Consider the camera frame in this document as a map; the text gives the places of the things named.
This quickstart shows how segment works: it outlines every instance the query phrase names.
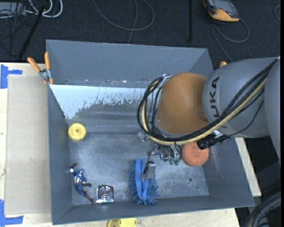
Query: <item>orange ball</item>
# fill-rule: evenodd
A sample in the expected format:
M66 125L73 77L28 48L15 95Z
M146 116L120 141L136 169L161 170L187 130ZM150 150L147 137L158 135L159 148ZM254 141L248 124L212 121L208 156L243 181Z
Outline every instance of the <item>orange ball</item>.
M185 144L183 160L190 166L201 166L209 157L209 148L200 149L196 142Z

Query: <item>dark floor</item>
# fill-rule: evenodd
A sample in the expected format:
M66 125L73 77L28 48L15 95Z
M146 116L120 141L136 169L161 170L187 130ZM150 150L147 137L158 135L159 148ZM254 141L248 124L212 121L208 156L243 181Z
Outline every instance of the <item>dark floor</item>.
M30 7L28 0L0 1ZM46 0L31 1L38 9L42 5L49 7ZM191 12L189 0L62 0L62 14L56 18L41 17L30 40L27 39L38 15L24 13L4 18L7 10L2 11L0 61L26 61L31 56L43 63L46 39L207 48L214 68L219 67L221 61L279 56L281 0L231 1L240 13L240 21L216 25L202 0L191 0ZM53 0L52 11L58 13L60 8L59 0ZM270 138L246 139L246 143L261 180L260 187L265 183L263 192L280 189L280 171L274 164L278 158ZM271 166L275 166L273 179L265 174ZM236 210L242 225L249 211L247 208ZM273 225L281 222L279 213L278 210L271 213L268 218L271 226L281 226Z

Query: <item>toy figure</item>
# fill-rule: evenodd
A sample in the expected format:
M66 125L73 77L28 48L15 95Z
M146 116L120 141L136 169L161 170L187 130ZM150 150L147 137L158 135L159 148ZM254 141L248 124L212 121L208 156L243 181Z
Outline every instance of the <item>toy figure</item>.
M85 190L83 190L83 187L88 186L92 187L91 183L86 183L86 178L84 176L84 169L81 169L80 171L76 171L74 167L77 165L77 163L74 163L70 167L70 172L74 174L74 186L78 193L80 193L82 196L90 200L92 203L94 203L94 200L90 198Z

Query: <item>blue brush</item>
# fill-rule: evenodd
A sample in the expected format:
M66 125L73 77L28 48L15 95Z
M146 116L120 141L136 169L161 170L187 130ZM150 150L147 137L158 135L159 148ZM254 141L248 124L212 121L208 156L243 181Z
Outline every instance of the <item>blue brush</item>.
M131 162L131 169L128 172L130 189L133 195L133 200L138 204L154 204L158 202L155 197L158 197L158 183L155 178L143 180L141 174L145 168L145 159L136 159Z

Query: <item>gray bin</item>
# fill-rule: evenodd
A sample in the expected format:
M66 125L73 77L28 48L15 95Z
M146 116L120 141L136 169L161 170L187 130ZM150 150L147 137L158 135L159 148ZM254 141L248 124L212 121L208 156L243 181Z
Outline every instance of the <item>gray bin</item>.
M52 223L133 218L198 210L254 206L234 138L210 148L199 167L178 166L154 156L158 203L132 201L130 162L146 157L136 111L145 88L163 74L213 72L207 49L47 40L54 85L49 85L48 120ZM70 124L87 135L72 141ZM114 202L91 204L73 186L73 163L85 169L89 196L98 185L114 187Z

